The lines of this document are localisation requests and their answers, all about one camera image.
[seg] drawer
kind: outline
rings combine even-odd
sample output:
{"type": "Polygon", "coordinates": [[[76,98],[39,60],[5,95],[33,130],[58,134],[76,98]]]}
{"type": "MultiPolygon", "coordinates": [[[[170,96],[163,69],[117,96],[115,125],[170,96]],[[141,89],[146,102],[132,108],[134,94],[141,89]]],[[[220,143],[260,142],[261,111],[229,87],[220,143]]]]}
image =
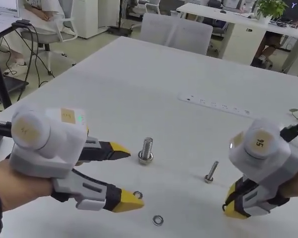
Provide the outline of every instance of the drawer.
{"type": "Polygon", "coordinates": [[[253,37],[256,38],[263,38],[266,30],[256,27],[249,27],[249,26],[243,26],[243,25],[233,25],[233,29],[231,32],[232,36],[237,37],[244,37],[245,39],[251,39],[253,37]]]}

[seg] small screw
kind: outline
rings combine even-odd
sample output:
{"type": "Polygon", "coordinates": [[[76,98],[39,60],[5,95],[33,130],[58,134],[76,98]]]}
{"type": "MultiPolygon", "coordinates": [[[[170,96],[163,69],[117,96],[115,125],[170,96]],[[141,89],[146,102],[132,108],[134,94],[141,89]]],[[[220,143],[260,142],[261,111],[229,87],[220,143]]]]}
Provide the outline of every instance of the small screw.
{"type": "Polygon", "coordinates": [[[138,153],[139,163],[143,165],[150,164],[153,160],[152,150],[153,139],[147,137],[144,140],[143,150],[138,153]]]}
{"type": "Polygon", "coordinates": [[[215,170],[217,169],[218,165],[219,165],[219,162],[215,161],[212,168],[211,168],[211,170],[210,170],[210,172],[209,172],[209,174],[205,175],[204,181],[206,183],[212,183],[213,182],[213,174],[214,174],[215,170]]]}

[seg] white cabinet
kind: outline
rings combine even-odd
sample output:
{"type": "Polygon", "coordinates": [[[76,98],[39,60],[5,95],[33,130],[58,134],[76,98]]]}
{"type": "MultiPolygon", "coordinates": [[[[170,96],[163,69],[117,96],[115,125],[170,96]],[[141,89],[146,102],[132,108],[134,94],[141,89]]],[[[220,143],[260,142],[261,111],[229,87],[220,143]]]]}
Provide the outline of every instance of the white cabinet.
{"type": "Polygon", "coordinates": [[[120,0],[74,0],[74,20],[78,35],[90,38],[116,26],[120,0]]]}
{"type": "Polygon", "coordinates": [[[230,23],[222,41],[219,58],[250,65],[265,33],[265,29],[230,23]]]}

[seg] metal washer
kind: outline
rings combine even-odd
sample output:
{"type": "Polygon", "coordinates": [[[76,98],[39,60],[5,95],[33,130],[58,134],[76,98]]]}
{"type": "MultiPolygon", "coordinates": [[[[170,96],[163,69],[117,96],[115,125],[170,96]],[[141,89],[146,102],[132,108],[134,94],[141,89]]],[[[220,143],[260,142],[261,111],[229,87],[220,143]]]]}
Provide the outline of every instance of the metal washer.
{"type": "Polygon", "coordinates": [[[141,164],[144,164],[144,165],[149,164],[149,163],[151,163],[152,160],[153,160],[153,153],[150,153],[150,158],[147,159],[147,160],[145,160],[145,159],[143,159],[142,151],[139,151],[139,153],[138,153],[138,159],[139,159],[139,162],[140,162],[141,164]]]}
{"type": "Polygon", "coordinates": [[[156,226],[161,226],[164,222],[163,217],[160,215],[155,215],[152,219],[152,222],[156,225],[156,226]]]}
{"type": "Polygon", "coordinates": [[[138,199],[142,199],[143,198],[143,193],[139,192],[139,191],[134,191],[133,193],[134,196],[139,195],[138,199]]]}

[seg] person's leg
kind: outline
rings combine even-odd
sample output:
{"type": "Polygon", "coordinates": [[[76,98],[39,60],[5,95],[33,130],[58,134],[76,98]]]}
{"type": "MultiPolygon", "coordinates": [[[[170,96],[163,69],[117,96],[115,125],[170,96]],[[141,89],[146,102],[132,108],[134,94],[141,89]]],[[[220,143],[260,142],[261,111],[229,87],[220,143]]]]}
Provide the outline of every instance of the person's leg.
{"type": "Polygon", "coordinates": [[[4,75],[17,77],[27,72],[27,65],[23,55],[23,41],[16,32],[6,35],[2,41],[2,46],[11,52],[12,64],[4,72],[4,75]]]}
{"type": "Polygon", "coordinates": [[[265,49],[265,46],[267,45],[267,37],[264,36],[258,49],[257,49],[257,52],[255,54],[255,58],[258,58],[261,56],[261,54],[263,53],[264,49],[265,49]]]}
{"type": "Polygon", "coordinates": [[[269,56],[271,56],[274,51],[279,48],[280,45],[280,40],[282,36],[281,35],[275,35],[272,36],[268,39],[267,45],[268,47],[263,51],[262,55],[260,56],[262,58],[262,61],[266,60],[269,56]]]}
{"type": "Polygon", "coordinates": [[[262,68],[263,62],[259,59],[259,57],[262,55],[263,51],[265,50],[266,44],[267,44],[267,36],[265,34],[265,36],[263,37],[257,52],[255,54],[255,57],[251,63],[251,66],[253,67],[257,67],[257,68],[262,68]]]}

